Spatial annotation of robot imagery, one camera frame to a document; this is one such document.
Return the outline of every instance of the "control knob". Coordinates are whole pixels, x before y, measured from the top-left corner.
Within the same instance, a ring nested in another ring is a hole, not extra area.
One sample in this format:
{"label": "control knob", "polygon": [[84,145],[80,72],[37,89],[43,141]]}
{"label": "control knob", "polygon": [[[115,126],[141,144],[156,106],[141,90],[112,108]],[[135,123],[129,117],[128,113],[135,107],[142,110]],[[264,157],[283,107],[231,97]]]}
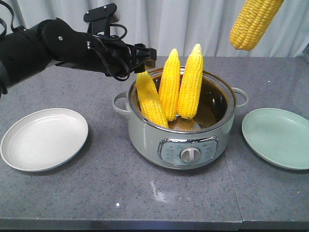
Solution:
{"label": "control knob", "polygon": [[200,157],[201,157],[201,152],[196,147],[188,147],[180,152],[180,159],[186,163],[195,162]]}

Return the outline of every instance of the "yellow corn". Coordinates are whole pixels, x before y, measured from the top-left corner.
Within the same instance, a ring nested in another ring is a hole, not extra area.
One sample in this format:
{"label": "yellow corn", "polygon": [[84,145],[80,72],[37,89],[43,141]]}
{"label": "yellow corn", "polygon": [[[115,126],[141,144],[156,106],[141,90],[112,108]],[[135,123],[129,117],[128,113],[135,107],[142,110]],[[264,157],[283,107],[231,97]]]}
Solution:
{"label": "yellow corn", "polygon": [[137,74],[136,88],[142,114],[153,123],[168,128],[155,83],[147,71]]}
{"label": "yellow corn", "polygon": [[247,0],[231,30],[236,49],[252,50],[260,41],[283,0]]}
{"label": "yellow corn", "polygon": [[177,105],[177,114],[193,118],[197,113],[203,78],[203,55],[200,44],[196,44],[185,65]]}
{"label": "yellow corn", "polygon": [[168,122],[176,118],[180,86],[180,60],[178,51],[173,49],[165,62],[159,88],[159,99]]}

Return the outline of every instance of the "black robotic arm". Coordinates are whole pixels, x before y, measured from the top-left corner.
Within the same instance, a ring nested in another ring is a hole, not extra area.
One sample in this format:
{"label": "black robotic arm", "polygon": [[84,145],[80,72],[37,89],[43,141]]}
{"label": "black robotic arm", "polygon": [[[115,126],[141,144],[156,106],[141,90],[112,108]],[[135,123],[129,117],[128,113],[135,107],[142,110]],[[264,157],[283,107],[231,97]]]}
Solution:
{"label": "black robotic arm", "polygon": [[[4,31],[0,34],[0,96],[7,89],[51,65],[95,71],[119,81],[128,79],[131,72],[140,73],[155,67],[156,50],[142,43],[130,45],[122,41],[126,35],[123,25],[114,17],[114,3],[90,10],[84,15],[88,31],[74,31],[66,22],[56,18],[45,20],[31,29],[13,27],[6,35],[6,24],[0,18]],[[110,35],[110,27],[121,27],[120,37]]]}

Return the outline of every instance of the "white curtain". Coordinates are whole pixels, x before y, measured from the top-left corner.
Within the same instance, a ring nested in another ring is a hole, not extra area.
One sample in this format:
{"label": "white curtain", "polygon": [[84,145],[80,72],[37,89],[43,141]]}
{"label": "white curtain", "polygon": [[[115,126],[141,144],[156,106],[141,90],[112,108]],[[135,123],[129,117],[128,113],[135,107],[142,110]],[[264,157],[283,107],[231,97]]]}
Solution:
{"label": "white curtain", "polygon": [[[59,17],[74,30],[86,32],[83,21],[89,9],[114,2],[118,23],[128,29],[127,44],[144,43],[168,56],[177,48],[188,56],[200,43],[204,56],[297,57],[309,43],[309,0],[285,0],[268,30],[252,51],[236,50],[229,33],[245,0],[5,0],[15,11],[14,26],[26,28]],[[10,22],[3,6],[0,17]],[[111,32],[121,35],[122,29]]]}

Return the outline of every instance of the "granite countertop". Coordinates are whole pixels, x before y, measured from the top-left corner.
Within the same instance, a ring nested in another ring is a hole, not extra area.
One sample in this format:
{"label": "granite countertop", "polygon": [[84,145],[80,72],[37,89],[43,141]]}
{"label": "granite countertop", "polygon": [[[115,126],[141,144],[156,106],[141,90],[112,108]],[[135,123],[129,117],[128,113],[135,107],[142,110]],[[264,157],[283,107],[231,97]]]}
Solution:
{"label": "granite countertop", "polygon": [[[167,57],[158,57],[162,67]],[[181,58],[182,65],[186,58]],[[28,173],[0,159],[0,229],[309,229],[309,172],[274,166],[245,143],[241,122],[272,107],[309,118],[309,64],[303,58],[205,58],[205,69],[247,92],[229,146],[189,171],[156,166],[130,142],[112,98],[125,82],[97,72],[50,67],[0,99],[0,137],[19,119],[47,108],[82,114],[81,151],[55,169]]]}

